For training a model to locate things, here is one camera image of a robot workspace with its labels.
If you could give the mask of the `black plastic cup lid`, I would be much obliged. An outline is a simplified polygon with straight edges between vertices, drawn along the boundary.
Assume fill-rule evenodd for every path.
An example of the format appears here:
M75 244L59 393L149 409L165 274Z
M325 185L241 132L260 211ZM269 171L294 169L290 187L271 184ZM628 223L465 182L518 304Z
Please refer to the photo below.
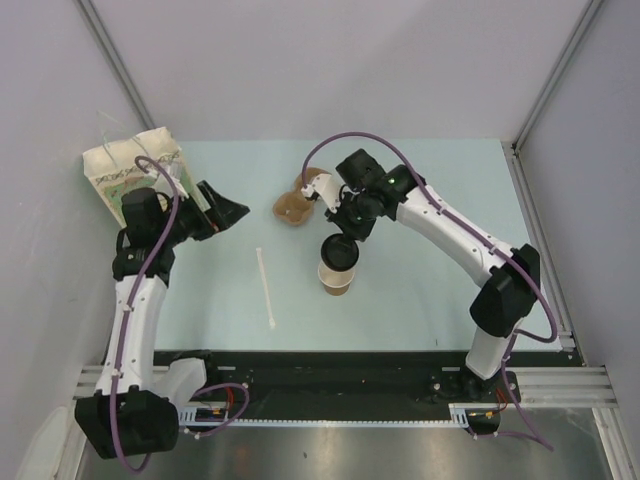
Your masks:
M345 272L352 269L359 260L356 241L342 233L328 236L320 249L322 262L331 270Z

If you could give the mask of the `brown paper coffee cup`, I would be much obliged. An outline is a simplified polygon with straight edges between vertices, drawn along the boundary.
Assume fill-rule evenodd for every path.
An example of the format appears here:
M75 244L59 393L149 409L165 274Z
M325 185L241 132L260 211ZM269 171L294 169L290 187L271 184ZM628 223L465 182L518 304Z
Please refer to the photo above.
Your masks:
M355 277L355 268L338 271L327 266L323 261L318 266L318 278L326 293L332 296L344 295Z

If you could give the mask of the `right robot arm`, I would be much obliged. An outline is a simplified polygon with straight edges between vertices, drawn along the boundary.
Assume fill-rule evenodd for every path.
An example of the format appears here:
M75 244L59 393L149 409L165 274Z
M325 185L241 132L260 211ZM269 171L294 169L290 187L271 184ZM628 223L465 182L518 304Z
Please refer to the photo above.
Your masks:
M342 161L335 174L310 179L306 194L322 199L327 219L340 230L322 246L327 267L351 269L358 257L356 244L368 238L378 218L387 217L421 234L470 276L479 288L470 306L476 331L461 388L473 401L493 394L513 333L538 299L538 251L494 238L444 203L408 166L386 171L363 149Z

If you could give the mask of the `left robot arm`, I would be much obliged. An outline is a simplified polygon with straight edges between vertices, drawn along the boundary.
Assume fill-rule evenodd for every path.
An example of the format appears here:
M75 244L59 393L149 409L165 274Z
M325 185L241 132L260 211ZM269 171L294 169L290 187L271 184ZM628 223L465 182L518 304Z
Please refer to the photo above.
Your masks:
M157 326L175 247L207 240L250 212L206 181L197 188L207 209L191 196L169 196L152 187L122 198L125 226L112 264L116 309L109 347L94 392L75 406L76 422L103 459L173 449L180 409L194 395L207 400L220 390L220 374L198 358L177 360L161 379L154 377Z

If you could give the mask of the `white paper-wrapped straw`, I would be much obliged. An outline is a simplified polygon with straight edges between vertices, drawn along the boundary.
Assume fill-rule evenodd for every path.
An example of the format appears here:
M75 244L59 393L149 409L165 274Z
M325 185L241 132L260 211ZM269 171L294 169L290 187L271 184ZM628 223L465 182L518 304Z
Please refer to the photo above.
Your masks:
M257 262L258 262L258 268L259 268L261 283L262 283L262 286L263 286L263 292L264 292L264 298L265 298L265 308L266 308L266 312L267 312L267 316L268 316L269 328L271 330L275 330L276 321L275 321L275 317L274 317L274 314L273 314L273 307L272 307L271 296L270 296L270 291L269 291L268 279L267 279L267 275L266 275L266 269L265 269L265 264L264 264L262 247L257 247L256 248L256 257L257 257Z

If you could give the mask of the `brown cardboard cup carrier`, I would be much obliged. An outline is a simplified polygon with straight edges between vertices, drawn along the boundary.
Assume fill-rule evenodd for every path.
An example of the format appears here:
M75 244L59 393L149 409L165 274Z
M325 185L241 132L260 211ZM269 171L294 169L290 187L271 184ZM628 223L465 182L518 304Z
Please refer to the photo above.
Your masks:
M299 174L294 181L291 191L283 193L274 203L274 216L285 224L293 227L303 225L314 212L316 200L309 200L302 194L304 182Z

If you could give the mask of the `green illustrated paper bag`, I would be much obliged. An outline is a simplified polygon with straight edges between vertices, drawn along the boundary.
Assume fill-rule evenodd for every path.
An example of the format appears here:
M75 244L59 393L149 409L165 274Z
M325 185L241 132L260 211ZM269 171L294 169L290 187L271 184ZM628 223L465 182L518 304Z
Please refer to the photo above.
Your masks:
M160 173L146 163L144 172L135 164L138 156L149 157L161 164L163 169L181 167L181 183L196 201L204 206L184 157L182 148L171 132L157 128L141 132L127 140L105 143L83 153L84 175L94 187L120 226L125 225L122 214L122 197L138 188L150 187L154 190Z

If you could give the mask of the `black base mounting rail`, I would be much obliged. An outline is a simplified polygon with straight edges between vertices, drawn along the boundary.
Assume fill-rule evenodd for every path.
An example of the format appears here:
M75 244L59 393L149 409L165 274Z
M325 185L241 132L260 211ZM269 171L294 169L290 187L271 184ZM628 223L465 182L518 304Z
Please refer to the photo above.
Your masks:
M221 392L194 397L223 404L240 417L293 420L417 420L443 417L454 403L492 406L519 396L526 370L573 367L560 353L518 352L492 379L474 380L454 352L249 352L161 350L157 367L197 358L207 385Z

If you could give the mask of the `aluminium frame post left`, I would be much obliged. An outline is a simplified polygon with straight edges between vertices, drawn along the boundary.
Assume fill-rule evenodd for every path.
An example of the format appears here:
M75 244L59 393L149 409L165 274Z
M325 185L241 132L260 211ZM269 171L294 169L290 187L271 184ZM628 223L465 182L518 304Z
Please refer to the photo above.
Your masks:
M156 128L156 122L146 106L134 78L129 72L96 5L91 0L74 0L73 3L137 119L147 130Z

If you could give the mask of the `aluminium frame post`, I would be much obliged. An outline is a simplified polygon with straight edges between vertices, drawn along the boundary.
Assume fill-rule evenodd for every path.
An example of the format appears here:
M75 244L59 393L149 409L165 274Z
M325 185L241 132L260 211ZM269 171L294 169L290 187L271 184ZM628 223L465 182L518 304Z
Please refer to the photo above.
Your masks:
M147 130L156 128L156 122L146 106L134 78L129 72L96 5L91 0L74 0L73 3L137 119Z
M562 82L574 57L577 55L590 29L596 22L602 8L606 5L604 0L589 0L586 2L575 26L573 27L565 45L547 76L534 104L527 114L517 135L511 141L512 150L518 154L526 144L536 124L542 118L547 105L552 99L555 90Z

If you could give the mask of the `aluminium frame post right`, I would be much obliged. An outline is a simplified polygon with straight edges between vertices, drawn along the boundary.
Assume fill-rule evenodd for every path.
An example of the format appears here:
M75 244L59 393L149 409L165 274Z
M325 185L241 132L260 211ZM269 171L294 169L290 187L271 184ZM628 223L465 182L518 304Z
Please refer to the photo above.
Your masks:
M574 57L577 55L590 29L596 22L602 8L606 5L604 0L589 0L586 2L575 26L573 27L565 45L547 76L534 104L527 114L517 135L511 141L512 150L518 154L526 144L536 124L542 118L547 105L552 99L555 90L562 82Z

